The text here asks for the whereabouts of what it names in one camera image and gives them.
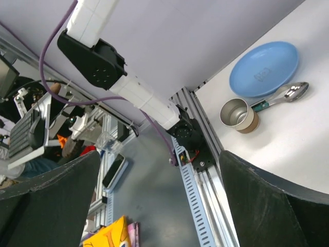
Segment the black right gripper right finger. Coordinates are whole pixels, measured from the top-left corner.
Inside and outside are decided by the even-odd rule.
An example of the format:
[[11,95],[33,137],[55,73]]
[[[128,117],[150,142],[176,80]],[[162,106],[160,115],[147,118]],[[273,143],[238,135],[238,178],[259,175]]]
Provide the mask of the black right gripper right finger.
[[219,165],[240,246],[328,246],[328,194],[227,150]]

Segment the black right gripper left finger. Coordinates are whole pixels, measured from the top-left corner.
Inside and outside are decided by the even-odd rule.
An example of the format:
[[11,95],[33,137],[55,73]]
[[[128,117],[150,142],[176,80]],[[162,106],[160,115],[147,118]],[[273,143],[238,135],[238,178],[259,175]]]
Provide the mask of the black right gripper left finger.
[[1,190],[1,246],[79,246],[100,169],[91,151]]

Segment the metal cup brown band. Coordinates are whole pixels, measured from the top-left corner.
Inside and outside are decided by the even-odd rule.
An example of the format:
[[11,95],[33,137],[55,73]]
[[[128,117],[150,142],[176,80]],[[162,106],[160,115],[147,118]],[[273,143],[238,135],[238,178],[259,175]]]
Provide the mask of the metal cup brown band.
[[258,114],[240,98],[233,98],[222,106],[220,120],[223,125],[242,134],[254,131],[260,123]]

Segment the metal spoon green handle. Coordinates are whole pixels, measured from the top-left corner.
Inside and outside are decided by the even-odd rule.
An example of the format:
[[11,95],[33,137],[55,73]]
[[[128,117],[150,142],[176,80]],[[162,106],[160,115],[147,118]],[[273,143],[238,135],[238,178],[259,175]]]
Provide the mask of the metal spoon green handle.
[[260,112],[275,104],[290,103],[300,99],[308,90],[308,82],[296,82],[286,84],[277,89],[277,91],[267,99],[260,100],[251,105],[255,112]]

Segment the blue plastic plate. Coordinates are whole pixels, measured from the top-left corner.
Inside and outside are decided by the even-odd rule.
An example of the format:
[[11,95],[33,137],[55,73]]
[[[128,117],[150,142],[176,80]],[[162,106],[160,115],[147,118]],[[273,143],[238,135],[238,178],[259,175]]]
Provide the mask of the blue plastic plate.
[[287,84],[299,66],[299,52],[288,42],[262,44],[241,57],[229,76],[229,86],[238,96],[260,98]]

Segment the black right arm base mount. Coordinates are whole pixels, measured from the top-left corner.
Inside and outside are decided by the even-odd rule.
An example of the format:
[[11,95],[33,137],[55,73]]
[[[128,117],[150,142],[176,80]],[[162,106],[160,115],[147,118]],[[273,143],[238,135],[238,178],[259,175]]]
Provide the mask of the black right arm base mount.
[[198,150],[180,152],[178,154],[178,160],[183,166],[192,165],[197,173],[206,171],[216,164],[215,158],[207,145],[202,146]]

